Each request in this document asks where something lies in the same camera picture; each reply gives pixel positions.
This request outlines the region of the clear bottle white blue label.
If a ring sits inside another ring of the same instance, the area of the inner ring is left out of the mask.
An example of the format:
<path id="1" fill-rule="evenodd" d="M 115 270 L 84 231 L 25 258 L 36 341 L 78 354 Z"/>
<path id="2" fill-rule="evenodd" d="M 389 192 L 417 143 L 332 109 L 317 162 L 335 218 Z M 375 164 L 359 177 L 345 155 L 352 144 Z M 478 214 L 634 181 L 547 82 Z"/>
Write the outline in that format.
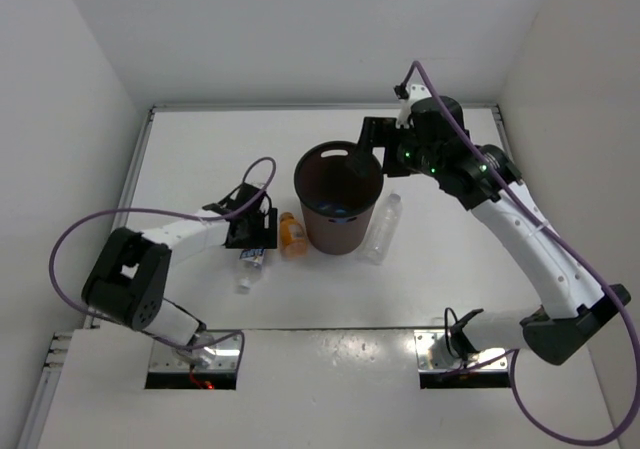
<path id="1" fill-rule="evenodd" d="M 243 249 L 240 252 L 236 271 L 236 291 L 247 294 L 263 277 L 264 260 L 266 250 L 264 248 Z"/>

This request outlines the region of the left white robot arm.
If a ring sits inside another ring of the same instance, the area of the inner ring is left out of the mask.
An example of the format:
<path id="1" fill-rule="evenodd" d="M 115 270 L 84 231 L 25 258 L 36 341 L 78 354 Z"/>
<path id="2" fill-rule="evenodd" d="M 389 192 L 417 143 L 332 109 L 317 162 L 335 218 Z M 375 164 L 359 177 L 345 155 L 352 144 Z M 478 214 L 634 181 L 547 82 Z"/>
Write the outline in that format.
<path id="1" fill-rule="evenodd" d="M 259 187 L 240 184 L 186 219 L 134 231 L 114 230 L 82 289 L 85 304 L 106 318 L 173 347 L 189 347 L 204 323 L 164 298 L 169 271 L 214 247 L 277 247 L 278 210 Z"/>

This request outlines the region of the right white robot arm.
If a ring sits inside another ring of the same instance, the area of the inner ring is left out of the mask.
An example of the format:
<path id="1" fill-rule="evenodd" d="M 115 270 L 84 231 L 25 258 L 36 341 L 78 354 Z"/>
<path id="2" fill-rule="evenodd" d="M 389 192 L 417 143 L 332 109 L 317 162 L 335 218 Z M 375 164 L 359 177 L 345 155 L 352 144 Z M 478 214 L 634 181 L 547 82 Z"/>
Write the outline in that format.
<path id="1" fill-rule="evenodd" d="M 499 147 L 477 145 L 463 111 L 443 96 L 402 101 L 396 118 L 367 117 L 350 166 L 359 176 L 375 149 L 383 174 L 432 177 L 497 238 L 523 271 L 540 307 L 519 321 L 517 347 L 559 366 L 630 302 L 620 284 L 599 281 L 561 242 L 534 202 L 516 165 Z"/>

